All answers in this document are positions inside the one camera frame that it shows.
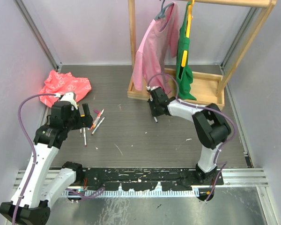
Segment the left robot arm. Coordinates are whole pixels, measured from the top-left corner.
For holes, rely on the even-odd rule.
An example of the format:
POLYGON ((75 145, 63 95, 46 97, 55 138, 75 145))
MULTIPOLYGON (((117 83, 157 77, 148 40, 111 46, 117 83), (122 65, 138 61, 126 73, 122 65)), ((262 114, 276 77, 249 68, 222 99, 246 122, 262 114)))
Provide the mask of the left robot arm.
POLYGON ((47 122, 37 129, 35 138, 28 139, 32 155, 19 187, 9 202, 0 205, 0 214, 14 225, 44 225, 51 208, 71 185, 81 185, 85 173, 81 164, 66 162, 58 175, 44 185, 50 166, 62 143, 72 130, 92 125, 88 104, 83 104, 81 115, 75 93, 54 94, 58 100, 51 108, 47 122))

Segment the purple capped white pen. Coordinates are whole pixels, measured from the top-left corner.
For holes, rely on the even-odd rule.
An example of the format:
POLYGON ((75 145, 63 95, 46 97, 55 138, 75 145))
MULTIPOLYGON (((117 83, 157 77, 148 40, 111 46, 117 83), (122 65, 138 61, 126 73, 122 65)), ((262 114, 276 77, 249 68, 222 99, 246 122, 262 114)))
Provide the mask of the purple capped white pen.
POLYGON ((84 146, 87 147, 86 128, 84 127, 82 131, 83 131, 84 146))

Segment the yellow clothes hanger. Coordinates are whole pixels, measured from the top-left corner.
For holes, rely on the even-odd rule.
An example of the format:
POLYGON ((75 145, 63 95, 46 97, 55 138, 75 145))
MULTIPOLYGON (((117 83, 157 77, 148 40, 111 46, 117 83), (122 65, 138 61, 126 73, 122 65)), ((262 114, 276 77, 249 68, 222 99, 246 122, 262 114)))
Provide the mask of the yellow clothes hanger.
MULTIPOLYGON (((188 40, 189 40, 189 37, 190 37, 190 31, 191 31, 191 22, 192 22, 192 18, 193 18, 192 8, 193 8, 194 3, 195 3, 195 0, 192 0, 190 5, 187 8, 187 26, 186 26, 186 30, 185 30, 185 37, 188 38, 188 40)), ((184 50, 182 61, 181 61, 181 67, 186 66, 187 57, 188 57, 188 50, 184 50)))

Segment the wooden clothes rack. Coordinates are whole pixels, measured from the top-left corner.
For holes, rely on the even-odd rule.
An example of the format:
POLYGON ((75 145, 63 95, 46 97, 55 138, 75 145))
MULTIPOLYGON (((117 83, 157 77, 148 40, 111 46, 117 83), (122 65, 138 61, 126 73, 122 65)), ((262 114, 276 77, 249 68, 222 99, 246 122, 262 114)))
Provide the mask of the wooden clothes rack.
MULTIPOLYGON (((195 94, 197 100, 187 100, 190 103, 199 105, 208 105, 215 103, 220 109, 225 106, 224 88, 228 81, 234 74, 238 65, 242 61, 246 52, 250 48, 253 40, 260 31, 261 27, 267 20, 274 6, 276 0, 195 0, 198 3, 216 4, 216 5, 228 5, 228 6, 239 6, 239 7, 251 7, 261 8, 258 17, 256 18, 251 30, 246 36, 243 45, 240 47, 235 60, 231 64, 231 67, 227 74, 216 75, 202 72, 193 72, 194 76, 194 88, 191 89, 192 94, 195 94)), ((134 0, 128 0, 128 12, 129 12, 129 29, 130 29, 130 43, 131 43, 131 59, 132 67, 134 67, 135 55, 136 55, 136 26, 135 26, 135 3, 134 0)), ((127 96, 129 98, 147 100, 149 95, 147 91, 138 91, 135 88, 133 79, 131 78, 127 96)))

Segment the pink shirt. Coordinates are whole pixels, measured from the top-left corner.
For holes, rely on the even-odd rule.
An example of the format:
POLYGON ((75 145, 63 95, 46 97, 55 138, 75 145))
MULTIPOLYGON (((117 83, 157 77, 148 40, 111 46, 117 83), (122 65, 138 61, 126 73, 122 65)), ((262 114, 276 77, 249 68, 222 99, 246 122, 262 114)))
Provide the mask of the pink shirt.
POLYGON ((136 52, 132 73, 136 90, 141 91, 146 81, 150 82, 150 86, 162 87, 167 94, 171 92, 167 84, 168 77, 155 75, 164 71, 167 51, 172 58, 177 56, 178 40, 178 5, 172 2, 167 5, 164 18, 152 20, 136 52))

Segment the orange marker pen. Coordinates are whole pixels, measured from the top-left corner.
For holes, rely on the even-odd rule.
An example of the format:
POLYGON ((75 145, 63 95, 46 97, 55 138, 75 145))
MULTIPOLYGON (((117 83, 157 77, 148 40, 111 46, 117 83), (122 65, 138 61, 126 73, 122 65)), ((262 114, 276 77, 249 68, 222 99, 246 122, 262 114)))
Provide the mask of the orange marker pen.
POLYGON ((104 109, 98 113, 98 115, 97 115, 96 119, 94 120, 93 125, 92 125, 92 127, 90 128, 90 130, 96 127, 96 125, 97 125, 97 123, 99 122, 99 120, 100 120, 100 118, 101 118, 101 115, 102 115, 103 113, 104 113, 104 109))

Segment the green shirt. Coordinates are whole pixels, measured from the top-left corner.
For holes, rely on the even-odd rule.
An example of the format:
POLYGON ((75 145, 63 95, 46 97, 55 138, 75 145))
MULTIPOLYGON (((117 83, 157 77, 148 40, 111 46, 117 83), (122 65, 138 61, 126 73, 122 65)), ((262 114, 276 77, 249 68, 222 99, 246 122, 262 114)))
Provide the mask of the green shirt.
POLYGON ((187 8, 191 1, 187 3, 185 9, 184 20, 180 28, 178 47, 177 47, 177 60, 176 60, 176 82, 178 83, 179 91, 178 96, 181 99, 197 100, 195 96, 191 94, 191 84, 193 83, 192 70, 188 66, 188 57, 185 67, 181 67, 181 61, 183 57, 183 51, 188 50, 190 39, 185 37, 185 30, 187 26, 187 8))

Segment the red patterned cloth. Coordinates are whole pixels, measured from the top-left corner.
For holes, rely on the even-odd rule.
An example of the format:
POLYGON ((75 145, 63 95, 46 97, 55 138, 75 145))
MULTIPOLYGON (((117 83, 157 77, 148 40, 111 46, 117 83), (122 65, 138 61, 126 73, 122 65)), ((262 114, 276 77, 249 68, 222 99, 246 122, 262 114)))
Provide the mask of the red patterned cloth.
POLYGON ((68 92, 75 93, 76 102, 81 101, 92 90, 90 81, 86 77, 74 77, 71 72, 66 74, 52 70, 44 82, 44 87, 39 94, 64 95, 68 92))

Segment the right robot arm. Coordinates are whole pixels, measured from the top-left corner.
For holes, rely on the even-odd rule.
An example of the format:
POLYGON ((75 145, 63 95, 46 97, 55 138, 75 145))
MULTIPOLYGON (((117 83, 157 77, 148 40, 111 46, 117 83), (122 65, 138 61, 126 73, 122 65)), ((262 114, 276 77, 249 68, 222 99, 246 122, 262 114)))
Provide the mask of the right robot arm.
POLYGON ((217 169, 221 145, 227 140, 231 128, 216 104, 193 105, 179 98, 169 98, 161 87, 147 87, 148 104, 156 120, 158 116, 176 116, 193 122, 197 137, 202 144, 201 155, 195 167, 198 183, 208 184, 217 169))

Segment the grey clothes hanger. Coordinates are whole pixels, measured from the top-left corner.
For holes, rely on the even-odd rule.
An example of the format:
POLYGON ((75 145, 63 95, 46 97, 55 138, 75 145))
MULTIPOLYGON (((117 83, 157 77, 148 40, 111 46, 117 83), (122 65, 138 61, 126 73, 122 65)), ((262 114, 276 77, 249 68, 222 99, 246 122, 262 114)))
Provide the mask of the grey clothes hanger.
POLYGON ((165 17, 165 12, 167 10, 167 8, 171 7, 172 5, 174 5, 173 2, 169 3, 168 5, 165 5, 165 0, 162 1, 161 4, 161 10, 160 12, 156 15, 156 17, 154 18, 155 21, 157 21, 158 19, 162 19, 165 17))

